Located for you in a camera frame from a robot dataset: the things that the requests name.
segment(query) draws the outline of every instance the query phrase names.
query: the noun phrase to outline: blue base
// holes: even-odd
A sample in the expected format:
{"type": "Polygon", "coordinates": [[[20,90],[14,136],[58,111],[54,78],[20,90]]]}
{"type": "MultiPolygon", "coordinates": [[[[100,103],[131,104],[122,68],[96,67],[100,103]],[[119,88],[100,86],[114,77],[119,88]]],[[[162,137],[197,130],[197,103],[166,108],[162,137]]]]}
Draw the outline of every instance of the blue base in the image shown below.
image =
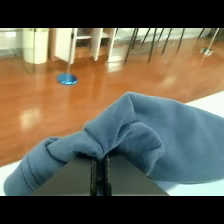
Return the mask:
{"type": "Polygon", "coordinates": [[[78,78],[72,74],[60,74],[58,75],[57,80],[66,86],[72,86],[78,82],[78,78]]]}

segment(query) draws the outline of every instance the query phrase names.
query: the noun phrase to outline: folded cloth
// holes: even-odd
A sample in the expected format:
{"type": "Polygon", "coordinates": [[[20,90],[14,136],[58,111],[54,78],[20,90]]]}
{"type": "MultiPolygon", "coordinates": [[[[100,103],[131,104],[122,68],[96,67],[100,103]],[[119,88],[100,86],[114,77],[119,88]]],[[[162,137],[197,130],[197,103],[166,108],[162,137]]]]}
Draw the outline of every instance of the folded cloth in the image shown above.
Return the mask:
{"type": "Polygon", "coordinates": [[[171,99],[128,92],[83,131],[39,143],[6,179],[6,195],[30,195],[77,153],[124,155],[156,181],[224,177],[224,119],[171,99]]]}

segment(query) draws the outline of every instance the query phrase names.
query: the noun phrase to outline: blue cloth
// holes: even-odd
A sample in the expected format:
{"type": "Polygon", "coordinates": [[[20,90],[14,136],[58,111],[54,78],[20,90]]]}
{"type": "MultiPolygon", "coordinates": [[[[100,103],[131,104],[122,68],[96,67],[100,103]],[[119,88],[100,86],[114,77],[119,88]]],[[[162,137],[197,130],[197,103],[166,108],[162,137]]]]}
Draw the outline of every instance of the blue cloth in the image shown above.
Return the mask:
{"type": "Polygon", "coordinates": [[[224,177],[224,119],[180,102],[128,92],[83,131],[39,143],[6,179],[6,195],[30,195],[81,152],[116,150],[156,181],[224,177]]]}

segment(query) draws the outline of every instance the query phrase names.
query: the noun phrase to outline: wooden floor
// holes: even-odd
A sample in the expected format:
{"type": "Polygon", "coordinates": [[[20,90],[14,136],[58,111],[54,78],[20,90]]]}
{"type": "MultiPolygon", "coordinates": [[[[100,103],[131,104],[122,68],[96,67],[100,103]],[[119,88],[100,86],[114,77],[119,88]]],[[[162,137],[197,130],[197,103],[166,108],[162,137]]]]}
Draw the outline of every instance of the wooden floor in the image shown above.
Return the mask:
{"type": "Polygon", "coordinates": [[[56,81],[66,64],[48,62],[27,66],[18,59],[0,60],[0,166],[11,163],[49,136],[80,130],[127,91],[189,102],[224,89],[224,46],[203,57],[208,42],[184,40],[176,54],[161,48],[147,64],[147,56],[130,55],[128,63],[106,63],[105,58],[80,59],[72,66],[79,78],[72,87],[56,81]]]}

